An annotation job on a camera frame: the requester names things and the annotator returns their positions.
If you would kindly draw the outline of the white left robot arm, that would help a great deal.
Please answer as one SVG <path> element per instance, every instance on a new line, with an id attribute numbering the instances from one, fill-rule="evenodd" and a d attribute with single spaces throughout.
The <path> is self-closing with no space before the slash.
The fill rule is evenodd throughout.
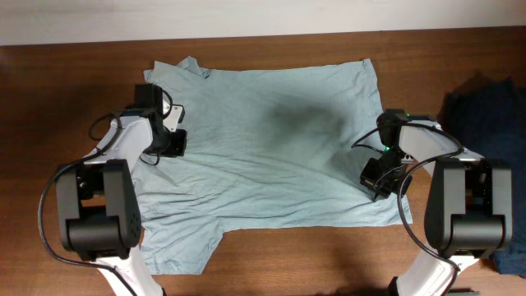
<path id="1" fill-rule="evenodd" d="M 97 269 L 116 295 L 163 295 L 140 251 L 141 217 L 132 172 L 145 152 L 182 153 L 181 105 L 110 114 L 109 127 L 85 157 L 58 171 L 58 224 L 77 265 Z"/>

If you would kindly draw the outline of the light teal t-shirt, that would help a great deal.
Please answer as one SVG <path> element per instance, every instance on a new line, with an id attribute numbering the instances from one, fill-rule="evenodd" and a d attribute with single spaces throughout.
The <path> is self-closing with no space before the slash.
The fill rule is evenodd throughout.
<path id="1" fill-rule="evenodd" d="M 132 175 L 155 275 L 199 275 L 238 229 L 388 226 L 407 202 L 359 182 L 381 149 L 372 62 L 226 71 L 157 62 L 147 82 L 185 109 L 180 158 L 145 157 Z"/>

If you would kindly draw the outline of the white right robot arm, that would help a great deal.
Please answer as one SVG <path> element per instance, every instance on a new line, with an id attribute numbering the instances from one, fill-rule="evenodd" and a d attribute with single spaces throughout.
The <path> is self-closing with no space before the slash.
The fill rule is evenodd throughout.
<path id="1" fill-rule="evenodd" d="M 367 161 L 360 183 L 375 197 L 396 196 L 402 224 L 421 251 L 389 295 L 447 295 L 458 276 L 512 238 L 512 173 L 502 160 L 470 151 L 427 115 L 387 109 L 376 120 L 380 157 Z M 403 199 L 418 169 L 431 175 L 425 241 L 411 230 Z"/>

